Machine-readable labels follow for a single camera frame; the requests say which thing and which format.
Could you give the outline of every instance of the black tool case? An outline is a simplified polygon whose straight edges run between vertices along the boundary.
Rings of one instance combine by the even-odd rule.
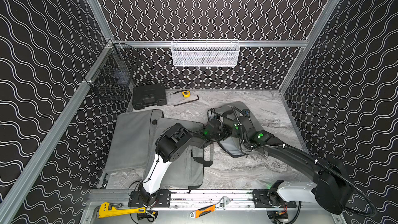
[[[135,110],[155,105],[164,106],[166,104],[166,90],[161,83],[135,87],[132,91],[132,107]]]

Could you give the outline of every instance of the yellow tape measure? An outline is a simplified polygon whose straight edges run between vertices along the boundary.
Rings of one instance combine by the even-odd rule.
[[[189,92],[189,91],[183,91],[183,92],[182,92],[182,95],[183,95],[184,97],[188,98],[189,96],[191,96],[191,92]]]

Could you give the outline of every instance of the metal base platform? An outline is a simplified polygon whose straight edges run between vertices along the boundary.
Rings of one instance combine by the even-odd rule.
[[[170,207],[156,208],[159,217],[156,223],[272,223],[269,221],[266,211],[280,211],[283,208],[255,207],[252,190],[170,190]],[[192,219],[189,214],[202,207],[217,203],[222,196],[233,199],[225,210],[216,210],[206,216]],[[120,217],[109,217],[104,219],[93,219],[95,207],[103,202],[122,203],[127,206],[129,194],[126,189],[97,189],[92,190],[87,201],[80,224],[116,224],[132,223],[129,215]],[[288,207],[289,219],[296,214],[297,208]],[[316,203],[303,202],[300,216],[295,223],[325,223],[343,224],[338,216],[332,215]]]

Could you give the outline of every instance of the black wall with white wavy lines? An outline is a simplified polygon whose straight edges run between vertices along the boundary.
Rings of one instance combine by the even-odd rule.
[[[106,40],[86,0],[0,0],[0,201],[48,133]],[[91,93],[13,223],[78,223],[101,177],[127,102]]]
[[[117,116],[127,105],[89,92],[12,223],[79,223],[105,167]]]
[[[86,0],[0,0],[0,201],[105,43]]]
[[[98,0],[117,40],[303,40],[327,0]]]
[[[115,39],[305,40],[327,0],[98,0]],[[238,65],[174,67],[167,49],[145,49],[136,85],[169,89],[272,89],[298,48],[242,48]]]
[[[235,67],[175,67],[169,48],[145,48],[132,81],[168,89],[278,90],[298,52],[298,47],[241,48]]]
[[[398,223],[397,26],[398,0],[341,0],[285,94],[309,152],[343,160],[379,211],[349,224]]]

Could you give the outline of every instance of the marble floor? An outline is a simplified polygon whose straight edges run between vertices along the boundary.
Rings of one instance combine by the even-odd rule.
[[[144,110],[161,109],[165,118],[206,123],[208,109],[226,103],[242,101],[261,123],[264,130],[273,133],[289,145],[302,149],[299,139],[277,91],[195,91],[184,98],[181,93],[166,91],[167,105],[146,107]],[[182,106],[178,103],[199,100]],[[209,147],[205,150],[208,157]],[[143,169],[132,169],[112,173],[107,189],[126,189],[135,180],[141,180]],[[217,143],[214,144],[214,164],[204,168],[203,184],[200,189],[266,189],[276,180],[291,182],[309,181],[302,173],[273,157],[259,154],[232,158]]]

